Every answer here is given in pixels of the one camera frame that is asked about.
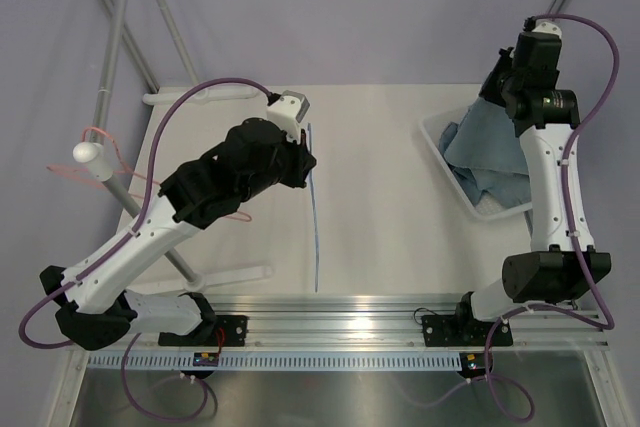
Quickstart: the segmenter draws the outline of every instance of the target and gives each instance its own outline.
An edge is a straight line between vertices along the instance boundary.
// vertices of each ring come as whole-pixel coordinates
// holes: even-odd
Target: white handle
[[[113,176],[113,169],[104,158],[104,146],[92,142],[80,142],[73,148],[73,158],[100,182]]]

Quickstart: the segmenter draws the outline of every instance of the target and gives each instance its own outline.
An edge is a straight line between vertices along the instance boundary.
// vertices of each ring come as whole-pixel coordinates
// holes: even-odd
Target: cable tie
[[[126,230],[127,232],[129,232],[129,234],[131,235],[131,237],[133,237],[134,239],[136,237],[138,237],[138,235],[140,235],[140,232],[136,232],[135,230],[133,230],[133,228],[129,225],[127,225],[124,230]]]

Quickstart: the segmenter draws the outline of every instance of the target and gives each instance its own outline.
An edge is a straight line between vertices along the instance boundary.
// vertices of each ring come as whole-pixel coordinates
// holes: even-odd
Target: blue towel
[[[483,192],[505,208],[531,202],[527,161],[504,108],[478,98],[460,125],[447,126],[438,149],[473,205]]]

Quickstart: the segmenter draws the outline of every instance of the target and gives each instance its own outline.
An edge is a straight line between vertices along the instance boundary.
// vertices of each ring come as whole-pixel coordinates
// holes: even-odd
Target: metal floor
[[[595,392],[580,353],[500,352],[497,371],[524,383],[536,402],[534,426],[604,426]],[[200,402],[197,387],[176,382],[149,391],[167,372],[131,371],[132,392],[146,408],[178,416]],[[462,389],[442,405],[423,410],[407,396],[432,401],[460,382],[454,372],[217,372],[208,379],[219,409],[212,404],[191,426],[356,427],[356,426],[511,426],[493,404],[486,385]],[[517,391],[499,386],[505,404],[526,412]],[[164,425],[129,407],[117,370],[89,369],[74,427]]]

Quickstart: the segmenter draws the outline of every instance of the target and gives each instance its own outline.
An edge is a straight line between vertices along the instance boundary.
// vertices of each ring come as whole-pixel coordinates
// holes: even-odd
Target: gray wall
[[[640,365],[635,359],[640,332],[640,0],[571,0],[566,11],[592,18],[618,42],[621,68],[611,100],[580,140],[580,174],[589,226],[597,248],[611,252],[613,272],[602,291],[617,321],[611,333],[620,373],[635,401]],[[563,24],[565,42],[561,86],[578,95],[583,114],[597,101],[609,78],[607,44],[583,26]],[[640,419],[640,406],[633,402]]]
[[[119,216],[108,194],[73,184],[45,166],[72,164],[71,151],[93,117],[108,22],[95,0],[0,0],[0,424],[41,419],[57,354],[18,340],[22,315],[43,292],[38,274],[68,266],[112,234]],[[141,82],[120,57],[109,129],[134,161],[146,109]],[[46,308],[29,329],[60,339]]]
[[[551,0],[168,0],[203,77],[266,84],[480,82]],[[162,82],[187,78],[153,0],[131,28]]]

